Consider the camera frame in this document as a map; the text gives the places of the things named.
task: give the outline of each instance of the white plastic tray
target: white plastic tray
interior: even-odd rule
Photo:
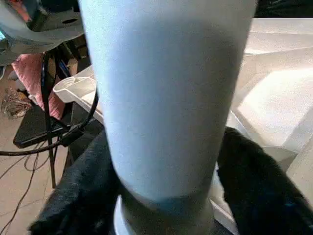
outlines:
[[[64,103],[76,102],[89,112],[96,91],[96,81],[91,77],[68,77],[58,82],[53,91]],[[100,102],[93,116],[103,124]]]

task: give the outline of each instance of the pink pillow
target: pink pillow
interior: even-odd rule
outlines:
[[[29,94],[35,96],[38,105],[44,110],[43,99],[41,96],[40,79],[43,62],[43,54],[22,54],[12,67],[15,70],[19,80],[23,83]],[[63,114],[65,104],[52,91],[49,96],[50,116],[60,120]]]

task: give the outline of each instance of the black cloth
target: black cloth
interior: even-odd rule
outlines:
[[[277,162],[226,128],[218,175],[241,235],[312,235],[313,213]]]
[[[259,0],[255,16],[257,18],[311,18],[312,0]]]
[[[31,234],[108,234],[120,186],[103,131],[64,173]]]

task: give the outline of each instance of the black cable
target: black cable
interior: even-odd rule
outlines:
[[[34,161],[33,169],[35,169],[36,166],[37,166],[38,157],[39,157],[39,153],[37,153],[36,159],[35,159],[35,161]],[[30,176],[30,180],[29,180],[28,187],[27,187],[25,193],[23,194],[23,196],[21,197],[21,199],[19,200],[19,202],[18,202],[18,204],[17,204],[17,206],[16,206],[16,208],[15,208],[15,211],[14,211],[14,213],[13,213],[13,216],[11,217],[11,219],[9,220],[9,222],[7,222],[7,224],[4,226],[4,228],[1,230],[0,235],[2,235],[2,233],[4,232],[4,230],[6,229],[6,227],[10,226],[10,224],[11,224],[12,221],[14,220],[14,218],[15,218],[15,216],[16,216],[16,214],[17,214],[19,208],[20,208],[20,205],[21,205],[23,199],[26,197],[26,195],[27,195],[27,193],[28,193],[28,191],[29,191],[29,189],[30,189],[31,183],[32,183],[33,178],[34,178],[34,174],[35,174],[35,171],[32,171],[32,172],[31,172],[31,176]]]
[[[8,173],[8,171],[9,171],[10,169],[12,169],[17,163],[19,163],[21,160],[23,160],[24,158],[27,158],[27,157],[29,157],[29,156],[30,156],[30,155],[25,155],[25,156],[21,157],[20,159],[18,159],[16,162],[14,162],[14,163],[13,163],[7,170],[5,170],[5,172],[0,176],[0,180],[1,180],[1,179]]]
[[[94,95],[94,99],[92,102],[92,106],[90,109],[90,112],[88,113],[87,118],[80,124],[76,125],[73,129],[71,129],[69,132],[67,132],[64,137],[60,140],[57,141],[51,145],[42,147],[42,148],[38,148],[38,149],[34,149],[34,150],[28,150],[28,151],[18,151],[18,152],[4,152],[4,151],[0,151],[0,156],[22,156],[22,155],[31,155],[31,154],[36,154],[36,153],[41,153],[41,152],[45,152],[47,150],[50,150],[52,148],[55,148],[59,145],[63,145],[63,146],[68,146],[69,142],[73,142],[74,140],[76,140],[78,137],[80,137],[83,134],[83,130],[84,127],[89,123],[89,121],[92,119],[93,114],[97,108],[97,104],[99,101],[99,97],[98,97],[98,91],[96,90],[95,95]]]
[[[39,148],[41,148],[41,147],[45,144],[45,142],[46,142],[46,141],[44,141],[44,142],[39,146]],[[40,169],[41,167],[43,167],[43,166],[46,164],[46,162],[49,160],[49,156],[48,156],[47,159],[46,159],[40,166],[36,167],[36,169],[33,170],[33,169],[29,169],[29,168],[27,167],[27,163],[28,163],[30,157],[31,157],[31,155],[28,155],[28,156],[26,157],[25,162],[24,162],[24,168],[25,168],[25,170],[27,170],[27,171],[36,171],[36,170],[39,170],[39,169]]]

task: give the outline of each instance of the white pole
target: white pole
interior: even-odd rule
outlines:
[[[128,233],[209,233],[207,194],[255,1],[80,5]]]

